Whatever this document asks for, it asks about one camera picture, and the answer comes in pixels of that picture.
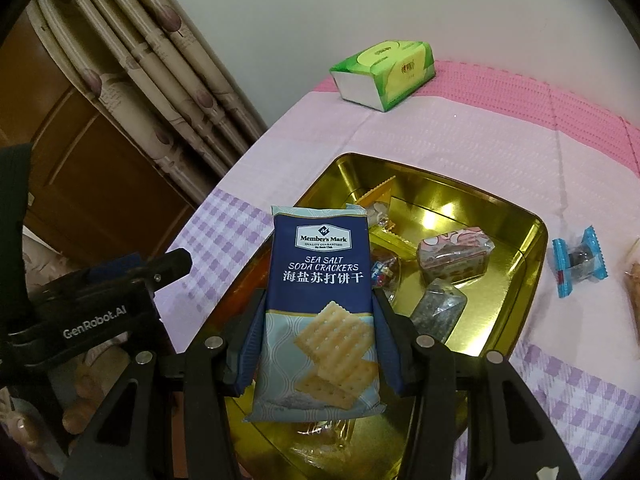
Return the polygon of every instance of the soda cracker package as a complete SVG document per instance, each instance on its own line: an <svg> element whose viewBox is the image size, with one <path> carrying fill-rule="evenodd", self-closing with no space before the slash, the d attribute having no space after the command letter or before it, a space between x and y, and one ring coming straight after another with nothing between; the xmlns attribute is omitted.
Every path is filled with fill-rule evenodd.
<svg viewBox="0 0 640 480"><path fill-rule="evenodd" d="M248 421L377 415L367 214L272 208L266 317Z"/></svg>
<svg viewBox="0 0 640 480"><path fill-rule="evenodd" d="M631 299L631 308L636 320L636 330L640 336L640 263L634 262L626 273L626 288Z"/></svg>

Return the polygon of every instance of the cracker image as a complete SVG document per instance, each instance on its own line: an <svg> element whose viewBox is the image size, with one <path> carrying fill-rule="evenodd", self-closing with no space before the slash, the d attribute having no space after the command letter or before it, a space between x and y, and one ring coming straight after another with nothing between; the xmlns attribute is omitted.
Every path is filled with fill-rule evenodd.
<svg viewBox="0 0 640 480"><path fill-rule="evenodd" d="M320 367L334 368L330 380L337 384L353 370L373 341L372 326L330 301L294 343Z"/></svg>
<svg viewBox="0 0 640 480"><path fill-rule="evenodd" d="M298 381L295 384L295 389L343 410L349 410L357 400L357 397L318 377L316 370L312 370L311 373Z"/></svg>
<svg viewBox="0 0 640 480"><path fill-rule="evenodd" d="M327 375L327 373L323 372L326 372L326 370L318 368L318 376L321 379L328 380L327 377L331 376L331 374ZM360 359L355 364L349 375L347 375L340 383L337 383L336 386L354 397L359 397L377 376L378 364L373 361Z"/></svg>

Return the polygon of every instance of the patterned curtain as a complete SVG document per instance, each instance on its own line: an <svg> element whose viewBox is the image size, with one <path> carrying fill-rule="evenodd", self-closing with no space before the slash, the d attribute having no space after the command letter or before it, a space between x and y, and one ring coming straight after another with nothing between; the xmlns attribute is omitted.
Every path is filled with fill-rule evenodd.
<svg viewBox="0 0 640 480"><path fill-rule="evenodd" d="M27 13L69 81L197 204L263 133L169 0L32 0Z"/></svg>

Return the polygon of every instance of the white wall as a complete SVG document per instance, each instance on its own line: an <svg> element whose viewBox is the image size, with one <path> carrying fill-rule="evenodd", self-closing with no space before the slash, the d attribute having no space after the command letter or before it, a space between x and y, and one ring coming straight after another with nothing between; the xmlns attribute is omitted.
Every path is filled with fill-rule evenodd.
<svg viewBox="0 0 640 480"><path fill-rule="evenodd" d="M23 235L27 235L29 238L31 238L31 240L35 240L35 241L37 241L37 243L44 245L47 249L51 249L55 253L58 252L53 247L51 247L49 244L47 244L44 240L42 240L42 238L40 238L34 232L32 232L31 230L27 229L25 226L22 226L22 234Z"/></svg>
<svg viewBox="0 0 640 480"><path fill-rule="evenodd" d="M273 124L335 62L386 39L505 68L640 124L640 51L607 0L177 0Z"/></svg>

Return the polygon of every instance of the clear plastic wrapper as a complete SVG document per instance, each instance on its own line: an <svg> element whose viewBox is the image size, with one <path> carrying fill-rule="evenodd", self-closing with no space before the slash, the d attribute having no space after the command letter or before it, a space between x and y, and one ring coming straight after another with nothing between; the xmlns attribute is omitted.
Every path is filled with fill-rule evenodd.
<svg viewBox="0 0 640 480"><path fill-rule="evenodd" d="M552 245L560 298L565 298L572 293L574 283L587 278L604 280L608 276L593 226L584 230L578 243L567 243L563 238L556 238L552 241Z"/></svg>
<svg viewBox="0 0 640 480"><path fill-rule="evenodd" d="M290 449L312 466L331 472L351 457L349 444L354 425L354 419L295 424L296 437Z"/></svg>
<svg viewBox="0 0 640 480"><path fill-rule="evenodd" d="M469 227L425 238L417 257L427 283L436 278L461 283L486 272L494 247L482 229Z"/></svg>
<svg viewBox="0 0 640 480"><path fill-rule="evenodd" d="M393 251L372 244L371 286L381 287L389 303L392 303L400 281L400 258Z"/></svg>
<svg viewBox="0 0 640 480"><path fill-rule="evenodd" d="M375 188L365 193L356 205L362 206L367 211L367 224L369 228L380 226L391 231L395 224L389 219L389 207L391 204L391 189L395 177L385 180Z"/></svg>
<svg viewBox="0 0 640 480"><path fill-rule="evenodd" d="M444 343L466 307L466 296L451 283L436 278L410 316L418 333Z"/></svg>

